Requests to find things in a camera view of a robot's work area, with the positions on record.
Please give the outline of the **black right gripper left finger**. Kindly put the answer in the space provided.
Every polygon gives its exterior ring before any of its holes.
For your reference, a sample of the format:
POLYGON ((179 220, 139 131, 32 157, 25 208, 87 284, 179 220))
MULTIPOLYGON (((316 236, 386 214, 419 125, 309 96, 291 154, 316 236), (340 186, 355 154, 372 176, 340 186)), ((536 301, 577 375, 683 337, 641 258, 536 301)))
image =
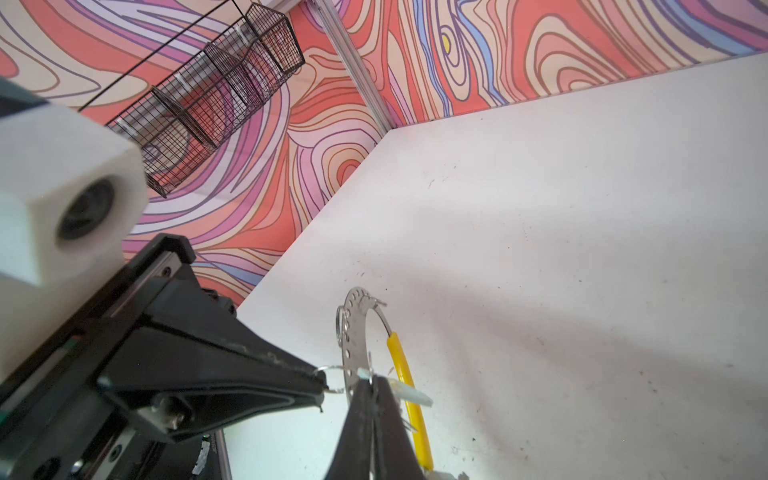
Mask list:
POLYGON ((363 480, 370 478, 372 464, 373 387, 358 381, 341 431, 326 480, 363 480))

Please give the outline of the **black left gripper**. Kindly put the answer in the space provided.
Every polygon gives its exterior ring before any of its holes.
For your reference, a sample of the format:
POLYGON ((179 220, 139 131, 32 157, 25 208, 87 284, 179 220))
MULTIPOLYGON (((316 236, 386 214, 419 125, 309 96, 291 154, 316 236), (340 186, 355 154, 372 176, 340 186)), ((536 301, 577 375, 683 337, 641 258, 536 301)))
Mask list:
POLYGON ((238 320, 195 257, 156 236, 3 383, 3 478, 191 479, 207 433, 322 404, 326 375, 238 320))

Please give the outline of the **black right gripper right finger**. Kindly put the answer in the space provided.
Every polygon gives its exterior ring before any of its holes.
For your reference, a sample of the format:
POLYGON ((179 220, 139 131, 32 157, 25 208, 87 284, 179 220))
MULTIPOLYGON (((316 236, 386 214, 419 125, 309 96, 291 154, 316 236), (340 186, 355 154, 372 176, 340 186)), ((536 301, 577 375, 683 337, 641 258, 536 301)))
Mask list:
POLYGON ((374 378, 374 478, 424 480, 389 382, 374 378))

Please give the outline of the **key with small mint tag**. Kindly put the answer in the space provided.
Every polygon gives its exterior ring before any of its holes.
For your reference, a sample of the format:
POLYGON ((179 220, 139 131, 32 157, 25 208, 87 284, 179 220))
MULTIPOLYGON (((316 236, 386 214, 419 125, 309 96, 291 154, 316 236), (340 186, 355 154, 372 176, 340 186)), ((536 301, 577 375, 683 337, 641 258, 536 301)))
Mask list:
MULTIPOLYGON (((372 381, 374 378, 378 378, 377 374, 363 368, 358 368, 356 373, 358 378, 363 381, 372 381)), ((433 399, 415 387, 409 386, 408 384, 391 377, 384 377, 384 380, 388 382, 394 395, 399 400, 425 407, 433 406, 433 399)))

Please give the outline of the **metal keyring organizer yellow grip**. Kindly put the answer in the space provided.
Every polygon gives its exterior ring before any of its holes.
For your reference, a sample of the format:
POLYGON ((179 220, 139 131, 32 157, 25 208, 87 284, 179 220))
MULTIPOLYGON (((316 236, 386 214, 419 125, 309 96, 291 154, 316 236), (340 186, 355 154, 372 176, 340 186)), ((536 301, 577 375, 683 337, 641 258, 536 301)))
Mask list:
MULTIPOLYGON (((384 301, 376 298, 362 287, 354 287, 349 290, 337 307, 334 319, 335 341, 340 351, 341 360, 335 364, 317 367, 317 370, 324 374, 335 372, 341 376, 341 383, 326 387, 325 392, 342 396, 347 402, 347 413, 352 401, 353 390, 358 381, 363 381, 358 378, 356 373, 358 368, 372 371, 381 377, 400 380, 425 393, 416 385, 402 341, 388 320, 385 307, 384 301)), ((395 400, 399 404, 402 422, 417 461, 424 472, 425 479, 428 479, 436 472, 425 417, 425 411, 431 407, 402 401, 396 396, 395 400)), ((374 431, 369 479, 375 479, 374 431)))

